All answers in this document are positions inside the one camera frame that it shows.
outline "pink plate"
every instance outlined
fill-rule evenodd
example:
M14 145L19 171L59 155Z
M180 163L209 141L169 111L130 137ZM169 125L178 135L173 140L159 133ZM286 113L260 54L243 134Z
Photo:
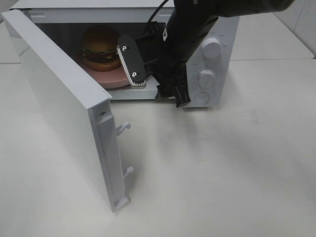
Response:
M122 66L108 72L95 71L83 63L82 56L77 55L75 62L78 63L93 79L103 88L112 89L129 85L129 81Z

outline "screw hole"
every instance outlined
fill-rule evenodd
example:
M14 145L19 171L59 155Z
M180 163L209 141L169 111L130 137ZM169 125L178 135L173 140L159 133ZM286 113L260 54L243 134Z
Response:
M106 115L106 113L103 111L100 113L100 118L103 118Z

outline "white wall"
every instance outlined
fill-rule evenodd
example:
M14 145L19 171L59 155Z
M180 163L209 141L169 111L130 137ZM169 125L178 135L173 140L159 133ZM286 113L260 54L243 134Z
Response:
M275 15L316 55L316 0L296 0Z
M18 0L0 0L0 13L4 11L8 11L8 9L13 6Z

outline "table surface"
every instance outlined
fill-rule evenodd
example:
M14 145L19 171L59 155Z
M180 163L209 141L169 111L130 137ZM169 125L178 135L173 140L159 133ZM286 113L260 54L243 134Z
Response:
M316 233L316 60L229 66L219 108L112 102L131 202L112 214L43 118L20 64L0 64L0 235Z
M3 22L0 39L0 63L19 63ZM231 60L312 58L314 55L274 14L240 18Z

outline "microwave knob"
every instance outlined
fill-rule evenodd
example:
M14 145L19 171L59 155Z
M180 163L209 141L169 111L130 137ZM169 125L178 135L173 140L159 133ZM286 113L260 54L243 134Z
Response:
M199 73L198 83L200 87L210 87L215 84L215 74L211 70L203 70Z
M195 96L194 100L198 104L205 105L209 102L209 94L206 92L201 92Z
M216 58L221 54L222 44L215 37L207 38L202 43L202 52L205 58Z

